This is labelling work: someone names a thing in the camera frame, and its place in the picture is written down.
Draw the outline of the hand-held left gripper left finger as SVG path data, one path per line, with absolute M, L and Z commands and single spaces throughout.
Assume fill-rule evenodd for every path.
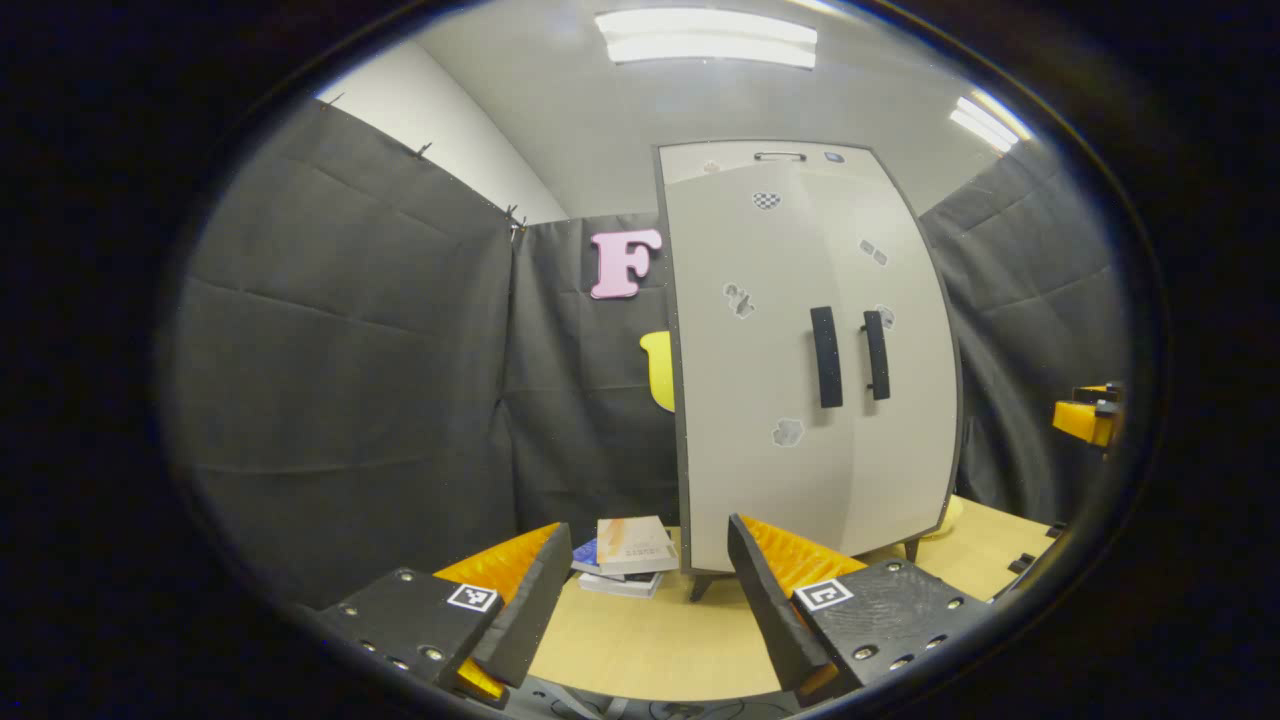
M 570 575 L 553 521 L 435 571 L 396 568 L 314 614 L 325 637 L 398 684 L 504 708 L 526 680 Z

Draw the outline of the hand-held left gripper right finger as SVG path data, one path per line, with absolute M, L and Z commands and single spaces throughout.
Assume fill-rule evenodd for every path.
M 924 542 L 855 557 L 742 514 L 727 553 L 780 688 L 801 706 L 878 685 L 986 619 L 1006 573 L 974 548 Z

